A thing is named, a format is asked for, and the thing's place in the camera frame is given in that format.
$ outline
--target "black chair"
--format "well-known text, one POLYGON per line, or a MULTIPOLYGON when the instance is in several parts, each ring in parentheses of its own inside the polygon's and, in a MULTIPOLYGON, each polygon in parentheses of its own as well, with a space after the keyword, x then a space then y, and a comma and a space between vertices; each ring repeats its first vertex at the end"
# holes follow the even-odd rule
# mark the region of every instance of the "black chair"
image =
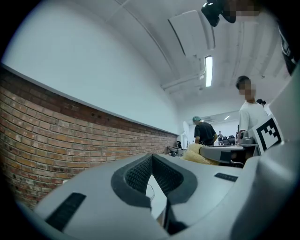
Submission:
POLYGON ((235 137, 233 135, 229 136, 228 141, 230 145, 235 145, 235 137))
POLYGON ((228 141, 227 137, 223 137, 223 144, 229 145, 229 141, 228 141))

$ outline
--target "ceiling light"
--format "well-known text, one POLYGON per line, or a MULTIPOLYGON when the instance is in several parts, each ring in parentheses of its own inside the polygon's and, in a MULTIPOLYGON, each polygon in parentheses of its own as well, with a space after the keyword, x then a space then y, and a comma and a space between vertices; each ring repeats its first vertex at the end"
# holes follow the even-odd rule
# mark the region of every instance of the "ceiling light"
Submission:
POLYGON ((206 70, 206 87, 210 87, 212 81, 212 56, 205 57, 205 70, 206 70))

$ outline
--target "black t-shirt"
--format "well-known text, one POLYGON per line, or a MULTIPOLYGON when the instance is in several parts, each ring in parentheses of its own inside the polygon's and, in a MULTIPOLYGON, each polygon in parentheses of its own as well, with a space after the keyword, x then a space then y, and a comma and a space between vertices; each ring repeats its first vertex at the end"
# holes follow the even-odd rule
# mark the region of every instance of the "black t-shirt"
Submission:
POLYGON ((215 134, 216 132, 211 124, 202 122, 196 125, 194 137, 200 137, 199 143, 203 142, 205 145, 213 145, 215 134))

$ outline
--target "black hair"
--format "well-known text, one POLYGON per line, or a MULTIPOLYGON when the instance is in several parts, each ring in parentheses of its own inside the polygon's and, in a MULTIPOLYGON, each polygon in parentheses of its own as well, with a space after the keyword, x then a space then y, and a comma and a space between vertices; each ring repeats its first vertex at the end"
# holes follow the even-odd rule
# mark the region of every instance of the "black hair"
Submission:
POLYGON ((235 84, 236 88, 238 90, 240 90, 240 84, 245 82, 246 80, 250 81, 250 79, 247 76, 239 76, 239 78, 238 78, 238 80, 236 81, 236 84, 235 84))

